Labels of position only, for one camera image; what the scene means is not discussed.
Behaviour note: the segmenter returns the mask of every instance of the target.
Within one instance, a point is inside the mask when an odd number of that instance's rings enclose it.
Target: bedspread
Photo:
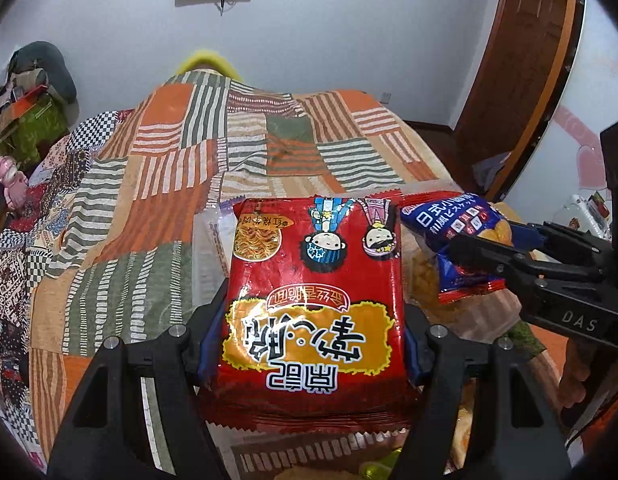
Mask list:
[[[441,178],[420,137],[360,91],[293,96],[194,71],[135,110],[84,121],[0,235],[0,415],[44,469],[103,339],[153,338],[198,306],[193,225],[205,207]],[[142,396],[154,460],[170,470],[151,380]]]

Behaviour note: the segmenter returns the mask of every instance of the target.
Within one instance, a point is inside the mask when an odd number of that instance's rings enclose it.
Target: snack bag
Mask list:
[[[259,431],[408,424],[400,234],[385,198],[236,206],[210,422]]]
[[[475,235],[512,245],[512,230],[503,216],[483,198],[474,193],[439,193],[419,202],[419,197],[401,210],[401,220],[417,235],[423,251],[414,265],[421,267],[417,280],[437,285],[440,303],[449,303],[471,294],[492,292],[504,288],[504,280],[484,272],[467,272],[446,257],[447,243],[458,233]],[[422,285],[422,295],[431,303],[431,287]]]

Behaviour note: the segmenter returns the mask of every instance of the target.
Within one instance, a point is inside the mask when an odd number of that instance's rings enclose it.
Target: green bag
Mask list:
[[[67,122],[57,102],[42,95],[22,117],[0,135],[0,156],[10,155],[21,168],[40,162],[38,144],[51,145],[67,130]]]

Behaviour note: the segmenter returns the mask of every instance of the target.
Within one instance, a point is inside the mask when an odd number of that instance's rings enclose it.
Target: yellow snack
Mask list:
[[[510,227],[509,222],[507,222],[506,220],[500,220],[496,224],[496,227],[494,227],[494,231],[496,231],[498,241],[501,244],[513,246],[512,228]]]
[[[493,242],[500,242],[500,237],[494,229],[485,229],[478,235],[479,238],[487,238]]]

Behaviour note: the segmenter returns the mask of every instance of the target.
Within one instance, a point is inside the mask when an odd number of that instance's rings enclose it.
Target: wooden door frame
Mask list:
[[[476,73],[476,78],[474,79],[474,83],[471,86],[471,90],[469,91],[469,95],[467,96],[467,101],[465,101],[465,106],[463,107],[463,111],[460,113],[460,117],[458,118],[458,122],[454,128],[454,139],[458,140],[458,132],[462,131],[467,123],[469,116],[471,115],[471,110],[474,107],[474,103],[481,97],[480,95],[480,85],[483,82],[485,72],[483,66],[483,61],[485,59],[489,59],[492,51],[494,50],[494,44],[496,44],[496,35],[500,29],[500,23],[502,22],[502,15],[505,11],[505,1],[506,0],[498,0],[498,6],[496,7],[496,15],[494,15],[494,23],[492,25],[492,30],[489,33],[489,38],[487,38],[487,46],[484,48],[483,59],[481,60],[480,66],[478,67],[478,72]]]
[[[540,94],[540,98],[538,99],[536,106],[534,107],[534,111],[529,118],[527,126],[525,126],[522,135],[516,143],[516,146],[510,153],[510,156],[505,162],[504,167],[497,173],[496,178],[492,182],[492,185],[487,190],[487,193],[485,194],[485,198],[487,200],[494,200],[496,198],[500,188],[514,170],[516,164],[518,163],[520,157],[522,156],[528,143],[534,135],[535,130],[540,123],[540,120],[547,111],[547,106],[552,97],[552,93],[554,92],[558,77],[560,76],[561,70],[563,69],[564,59],[567,55],[567,49],[569,47],[570,39],[572,36],[575,15],[576,0],[567,0],[567,6],[564,12],[563,30],[560,33],[560,39],[558,40],[558,48],[556,49],[554,62],[552,63],[551,69],[549,70],[549,75],[547,76],[545,86]]]

